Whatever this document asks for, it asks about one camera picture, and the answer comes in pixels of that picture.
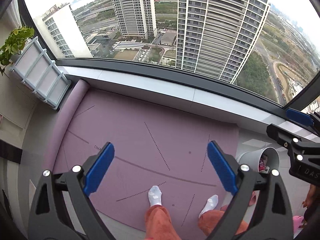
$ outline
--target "apartment building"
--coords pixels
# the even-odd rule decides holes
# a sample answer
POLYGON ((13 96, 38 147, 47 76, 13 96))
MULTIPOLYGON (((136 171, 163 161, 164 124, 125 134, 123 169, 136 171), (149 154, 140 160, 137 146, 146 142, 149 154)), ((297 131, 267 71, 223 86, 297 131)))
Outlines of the apartment building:
POLYGON ((123 37, 157 35, 154 0, 112 0, 123 37))
POLYGON ((176 68, 233 83, 269 9, 268 0, 179 0, 176 68))
POLYGON ((59 57, 92 57, 68 3, 33 19, 51 51, 59 57))

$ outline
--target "white curtain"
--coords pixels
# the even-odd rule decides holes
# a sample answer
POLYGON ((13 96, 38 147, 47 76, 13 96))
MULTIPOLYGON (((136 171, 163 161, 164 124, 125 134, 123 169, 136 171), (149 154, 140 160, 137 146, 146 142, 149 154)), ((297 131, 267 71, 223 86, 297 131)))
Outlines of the white curtain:
POLYGON ((19 14, 18 0, 12 0, 7 10, 3 14, 1 20, 6 25, 6 27, 11 30, 22 26, 19 14))

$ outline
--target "blue gripper pad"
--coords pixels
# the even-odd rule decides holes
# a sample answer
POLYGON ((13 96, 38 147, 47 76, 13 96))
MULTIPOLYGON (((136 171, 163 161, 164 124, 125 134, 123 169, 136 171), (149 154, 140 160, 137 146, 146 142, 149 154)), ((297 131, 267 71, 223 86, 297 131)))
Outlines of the blue gripper pad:
POLYGON ((85 176, 85 186, 83 192, 89 197, 93 192, 96 192, 100 182, 102 181, 104 175, 106 174, 113 158, 115 157, 115 148, 112 143, 109 143, 101 149, 98 154, 97 160, 89 169, 87 175, 85 176))
POLYGON ((213 142, 208 143, 207 152, 209 160, 218 174, 224 189, 235 195, 238 192, 236 175, 224 158, 223 152, 213 142))
POLYGON ((287 111, 285 111, 285 115, 291 121, 295 121, 295 122, 302 124, 304 126, 312 126, 313 125, 313 120, 311 119, 310 115, 302 113, 300 111, 289 108, 287 111))

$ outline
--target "white sock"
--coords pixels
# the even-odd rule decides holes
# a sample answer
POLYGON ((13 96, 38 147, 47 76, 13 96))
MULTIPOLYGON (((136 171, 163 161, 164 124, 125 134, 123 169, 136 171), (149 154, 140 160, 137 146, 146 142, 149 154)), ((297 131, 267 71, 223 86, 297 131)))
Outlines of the white sock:
POLYGON ((203 210, 199 214, 199 218, 201 215, 209 210, 215 209, 215 207, 218 205, 218 195, 213 195, 211 198, 207 200, 207 203, 205 204, 203 210))
POLYGON ((148 192, 148 198, 150 202, 150 207, 154 205, 161 205, 161 195, 162 192, 158 186, 152 186, 148 192))

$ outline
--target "metal bolt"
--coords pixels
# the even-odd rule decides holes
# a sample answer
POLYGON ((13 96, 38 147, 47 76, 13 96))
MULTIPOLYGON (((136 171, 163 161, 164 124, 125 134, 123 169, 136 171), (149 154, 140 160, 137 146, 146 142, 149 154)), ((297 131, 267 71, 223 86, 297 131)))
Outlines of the metal bolt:
POLYGON ((273 176, 279 176, 279 171, 276 169, 272 170, 271 173, 273 176))
POLYGON ((72 171, 73 171, 73 172, 79 172, 79 171, 81 171, 81 166, 79 166, 79 165, 73 166, 72 171))
POLYGON ((249 168, 249 166, 248 166, 247 164, 242 164, 242 165, 240 166, 240 169, 241 169, 242 171, 248 171, 250 168, 249 168))
POLYGON ((43 173, 42 173, 43 176, 45 177, 48 177, 50 175, 50 171, 49 170, 45 170, 43 173))

